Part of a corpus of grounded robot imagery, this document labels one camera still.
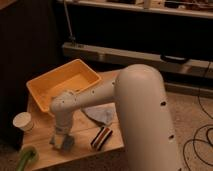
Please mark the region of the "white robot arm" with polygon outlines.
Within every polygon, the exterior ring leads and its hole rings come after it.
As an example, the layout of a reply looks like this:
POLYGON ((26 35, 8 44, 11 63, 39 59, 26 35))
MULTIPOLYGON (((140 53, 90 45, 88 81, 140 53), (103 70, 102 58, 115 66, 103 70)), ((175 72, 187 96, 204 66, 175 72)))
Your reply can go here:
POLYGON ((65 91, 55 97, 54 136, 70 133, 73 112, 113 102, 131 171, 181 171, 183 164, 163 78, 153 67, 135 64, 82 93, 65 91))

